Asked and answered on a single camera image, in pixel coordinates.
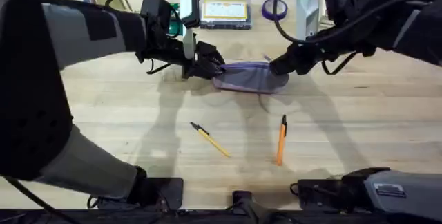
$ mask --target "yellow pencil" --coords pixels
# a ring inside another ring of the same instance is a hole
[[[229,152],[227,152],[224,148],[222,148],[210,135],[209,133],[204,130],[201,126],[191,122],[191,125],[193,128],[195,128],[203,137],[205,137],[211,144],[213,144],[214,147],[216,147],[216,149],[218,149],[218,151],[221,151],[221,153],[224,154],[224,156],[230,158],[230,154]]]

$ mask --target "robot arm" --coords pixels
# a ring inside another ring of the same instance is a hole
[[[273,73],[296,71],[304,75],[318,62],[325,67],[325,61],[334,62],[340,55],[353,52],[369,57],[376,48],[441,65],[442,0],[325,1],[335,26],[306,41],[286,37],[292,45],[272,61]]]

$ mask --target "purple tape roll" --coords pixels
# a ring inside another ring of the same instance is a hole
[[[273,17],[273,1],[274,0],[266,0],[262,5],[262,16],[264,16],[268,20],[274,20]],[[287,15],[287,11],[289,8],[287,7],[287,4],[282,1],[278,0],[278,5],[276,6],[276,19],[281,20],[285,18],[285,15]]]

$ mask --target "wooden table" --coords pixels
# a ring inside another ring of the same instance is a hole
[[[140,8],[141,0],[129,0]],[[197,30],[228,62],[277,57],[288,46],[252,0],[252,30]],[[287,0],[290,7],[293,0]],[[294,10],[282,21],[294,32]],[[291,74],[278,95],[215,90],[210,81],[181,80],[180,68],[147,75],[120,53],[61,72],[75,124],[121,160],[150,176],[185,181],[185,208],[221,208],[231,192],[250,190],[267,207],[298,209],[289,184],[370,166],[442,173],[442,70],[378,50],[336,76],[320,66]],[[287,114],[284,164],[275,165],[281,117]],[[225,158],[189,124],[201,124],[231,153]],[[87,195],[26,183],[58,208],[83,208]],[[0,207],[36,207],[6,182]]]

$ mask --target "green object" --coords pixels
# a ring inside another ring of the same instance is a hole
[[[180,4],[179,3],[171,3],[171,6],[177,11],[177,13],[180,13]],[[177,19],[175,18],[175,13],[171,11],[171,20],[169,22],[169,34],[174,35],[178,31],[178,28],[180,29],[180,35],[182,35],[182,28],[181,24],[178,23]]]

